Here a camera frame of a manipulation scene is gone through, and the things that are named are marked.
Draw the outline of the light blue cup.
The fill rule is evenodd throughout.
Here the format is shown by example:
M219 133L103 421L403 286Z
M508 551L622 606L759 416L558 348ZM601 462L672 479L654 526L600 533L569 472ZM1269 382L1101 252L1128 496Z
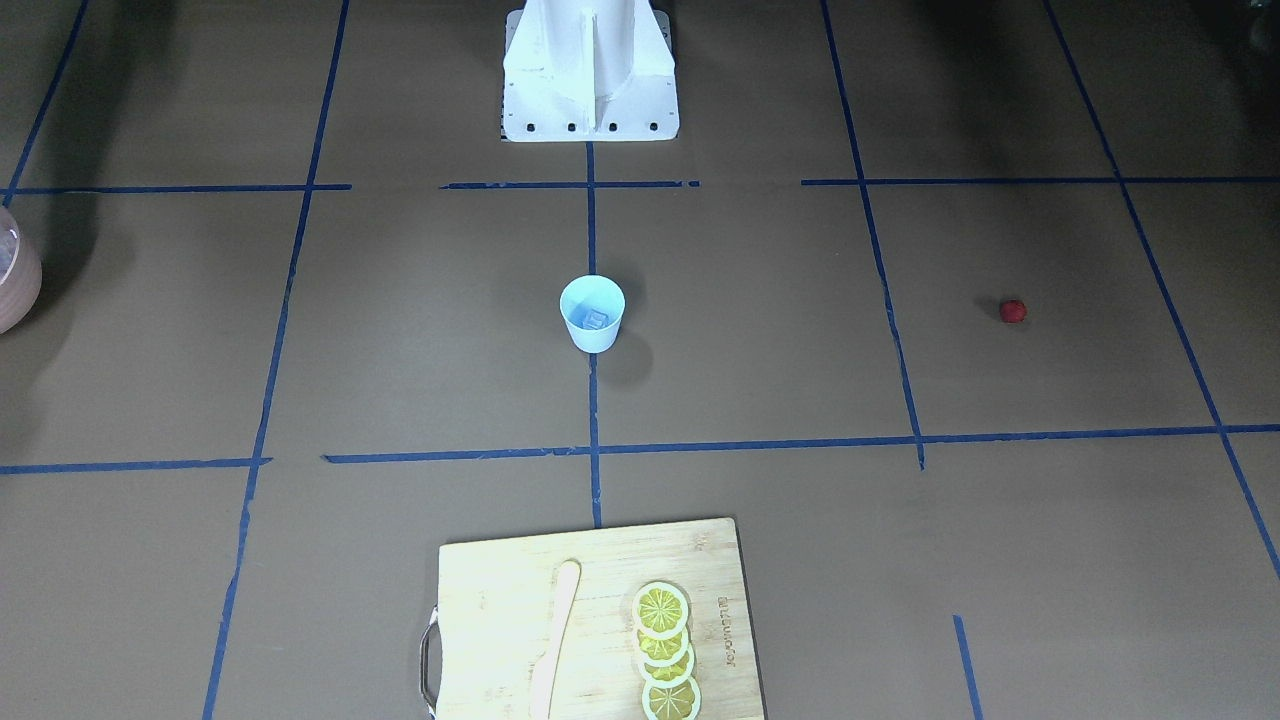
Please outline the light blue cup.
M626 309L621 287L604 275L581 275L561 292L559 314L572 343L585 354L613 346Z

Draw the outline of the ice cubes in bowl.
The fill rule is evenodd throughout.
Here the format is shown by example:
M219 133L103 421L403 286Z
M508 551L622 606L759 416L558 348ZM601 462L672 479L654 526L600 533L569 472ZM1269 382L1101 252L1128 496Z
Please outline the ice cubes in bowl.
M5 282L20 252L20 232L14 227L1 228L0 243L0 272L1 283Z

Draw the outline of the yellow plastic knife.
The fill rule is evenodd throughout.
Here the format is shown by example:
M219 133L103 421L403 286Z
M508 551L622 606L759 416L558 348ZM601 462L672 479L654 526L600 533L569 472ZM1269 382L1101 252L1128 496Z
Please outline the yellow plastic knife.
M581 578L580 564L571 559L561 564L552 594L550 630L547 651L535 661L530 676L527 714L530 719L549 719L561 651Z

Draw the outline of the lemon slice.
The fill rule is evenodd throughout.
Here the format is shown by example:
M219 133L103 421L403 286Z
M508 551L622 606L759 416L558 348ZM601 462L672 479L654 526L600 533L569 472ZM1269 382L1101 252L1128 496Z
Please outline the lemon slice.
M690 648L687 626L681 629L678 634L666 638L657 638L644 630L636 630L634 639L640 662L653 667L669 667L678 664Z
M643 685L641 711L645 719L698 719L701 711L701 688L695 676L681 682L648 678Z
M689 597L677 585L654 580L640 587L632 597L631 614L636 633L667 641L680 635L689 624Z
M696 664L696 651L691 644L668 665L654 665L649 657L637 661L644 682L663 689L681 685L692 679Z

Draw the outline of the bamboo cutting board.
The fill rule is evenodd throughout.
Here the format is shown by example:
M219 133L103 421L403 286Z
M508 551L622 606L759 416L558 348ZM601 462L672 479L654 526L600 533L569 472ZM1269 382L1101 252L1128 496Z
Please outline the bamboo cutting board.
M654 580L690 603L698 719L765 717L739 530L714 518L443 546L420 650L430 719L530 719L556 574L571 559L581 578L549 719L645 719L630 605Z

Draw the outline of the red strawberry on table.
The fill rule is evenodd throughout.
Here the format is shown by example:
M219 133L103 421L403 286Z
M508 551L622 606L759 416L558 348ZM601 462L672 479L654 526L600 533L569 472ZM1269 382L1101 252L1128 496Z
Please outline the red strawberry on table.
M1028 314L1028 306L1020 299L1006 299L998 306L998 318L1006 324L1020 324Z

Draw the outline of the pink bowl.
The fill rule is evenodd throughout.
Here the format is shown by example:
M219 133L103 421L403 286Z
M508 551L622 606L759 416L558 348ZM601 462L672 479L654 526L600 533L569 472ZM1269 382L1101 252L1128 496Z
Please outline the pink bowl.
M38 250L4 206L1 206L3 227L14 227L20 232L20 252L10 274L1 283L1 333L4 334L18 325L35 306L42 284L42 265Z

